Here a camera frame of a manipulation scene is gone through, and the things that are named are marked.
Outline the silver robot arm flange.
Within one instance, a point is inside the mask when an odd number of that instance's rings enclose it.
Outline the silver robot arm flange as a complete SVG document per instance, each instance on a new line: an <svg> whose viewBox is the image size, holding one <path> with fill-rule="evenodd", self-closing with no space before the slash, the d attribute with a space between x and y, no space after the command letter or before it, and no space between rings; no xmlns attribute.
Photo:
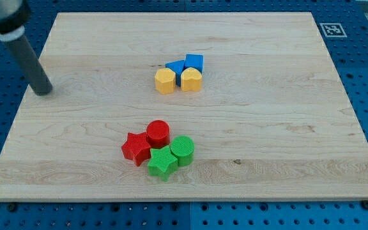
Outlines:
<svg viewBox="0 0 368 230"><path fill-rule="evenodd" d="M24 35L30 16L26 0L0 0L0 41L10 42Z"/></svg>

